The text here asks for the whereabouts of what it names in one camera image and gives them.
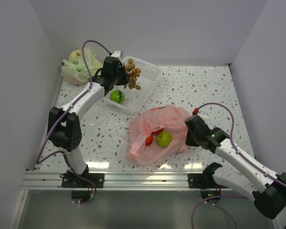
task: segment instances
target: white wall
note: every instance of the white wall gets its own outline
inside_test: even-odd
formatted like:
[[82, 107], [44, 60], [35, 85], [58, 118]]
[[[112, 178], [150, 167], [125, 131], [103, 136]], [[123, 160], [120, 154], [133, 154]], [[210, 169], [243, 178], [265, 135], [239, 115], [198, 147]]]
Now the white wall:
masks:
[[[232, 64], [256, 158], [286, 172], [286, 0], [269, 0]], [[282, 212], [286, 224], [286, 208]]]
[[60, 63], [27, 0], [0, 0], [0, 229], [44, 134]]
[[[231, 63], [267, 0], [30, 0], [59, 58], [87, 39], [164, 64]], [[98, 53], [105, 53], [95, 45]]]

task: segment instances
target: terrazzo surface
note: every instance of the terrazzo surface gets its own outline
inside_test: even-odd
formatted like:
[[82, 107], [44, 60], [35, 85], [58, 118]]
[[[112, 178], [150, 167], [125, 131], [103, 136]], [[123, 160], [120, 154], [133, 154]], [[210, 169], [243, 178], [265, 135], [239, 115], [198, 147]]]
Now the terrazzo surface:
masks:
[[[212, 162], [221, 163], [227, 170], [232, 166], [202, 148], [189, 148], [185, 153], [175, 153], [164, 160], [149, 166], [138, 166], [126, 159], [126, 147], [129, 144], [129, 122], [144, 110], [166, 104], [183, 107], [189, 113], [195, 107], [208, 102], [222, 103], [228, 106], [235, 116], [234, 140], [248, 154], [253, 156], [252, 147], [245, 127], [241, 108], [229, 68], [163, 66], [163, 74], [152, 94], [143, 104], [140, 112], [127, 113], [120, 108], [100, 100], [86, 113], [81, 120], [82, 141], [80, 148], [90, 171], [107, 172], [200, 172]], [[62, 83], [57, 107], [71, 101], [85, 85], [74, 86]], [[210, 105], [202, 109], [208, 113], [207, 124], [230, 132], [231, 120], [227, 111]], [[55, 151], [48, 142], [43, 156]], [[40, 170], [65, 171], [67, 166], [62, 155], [46, 160]]]

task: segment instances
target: longan cluster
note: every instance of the longan cluster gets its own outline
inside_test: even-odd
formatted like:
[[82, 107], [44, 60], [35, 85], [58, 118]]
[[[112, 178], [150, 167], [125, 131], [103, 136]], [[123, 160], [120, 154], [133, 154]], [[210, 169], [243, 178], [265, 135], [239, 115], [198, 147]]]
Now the longan cluster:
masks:
[[125, 69], [129, 76], [129, 84], [128, 84], [129, 89], [135, 88], [137, 90], [140, 90], [141, 86], [138, 85], [136, 82], [140, 76], [141, 69], [135, 67], [133, 59], [128, 60], [128, 64], [125, 66]]

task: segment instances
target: plastic container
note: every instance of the plastic container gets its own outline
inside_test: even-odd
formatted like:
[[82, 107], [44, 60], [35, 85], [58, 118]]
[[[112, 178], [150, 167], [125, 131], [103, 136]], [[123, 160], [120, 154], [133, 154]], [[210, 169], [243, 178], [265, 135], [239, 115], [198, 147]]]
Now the plastic container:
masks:
[[104, 97], [104, 100], [125, 111], [128, 111], [130, 113], [136, 113], [140, 111], [145, 101], [152, 93], [154, 87], [158, 84], [163, 71], [160, 67], [154, 64], [148, 63], [146, 61], [131, 56], [127, 56], [123, 59], [123, 63], [125, 65], [128, 63], [129, 58], [133, 59], [136, 68], [141, 69], [140, 77], [137, 80], [137, 84], [141, 86], [141, 90], [136, 90], [136, 89], [131, 90], [128, 87], [124, 88], [124, 86], [115, 86], [113, 90], [119, 89], [124, 93], [125, 95], [124, 102], [122, 104], [118, 104], [110, 100], [111, 92], [109, 92]]

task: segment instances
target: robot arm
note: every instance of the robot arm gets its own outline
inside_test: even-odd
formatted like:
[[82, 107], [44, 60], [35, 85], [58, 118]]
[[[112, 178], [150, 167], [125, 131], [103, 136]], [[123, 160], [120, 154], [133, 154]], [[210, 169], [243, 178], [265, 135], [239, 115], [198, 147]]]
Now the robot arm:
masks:
[[53, 107], [49, 113], [48, 132], [56, 124], [49, 140], [53, 145], [64, 152], [71, 172], [83, 175], [88, 167], [82, 157], [79, 144], [82, 139], [80, 120], [86, 112], [100, 99], [102, 99], [115, 85], [126, 85], [129, 81], [125, 68], [114, 52], [104, 60], [101, 75], [92, 78], [92, 85], [87, 84], [81, 93], [62, 108]]
[[186, 144], [210, 150], [233, 165], [240, 173], [227, 176], [218, 163], [209, 165], [203, 172], [205, 179], [230, 187], [254, 201], [256, 208], [266, 217], [274, 219], [286, 206], [286, 173], [281, 175], [262, 165], [243, 149], [230, 141], [220, 128], [213, 130], [194, 114], [185, 121], [188, 127]]

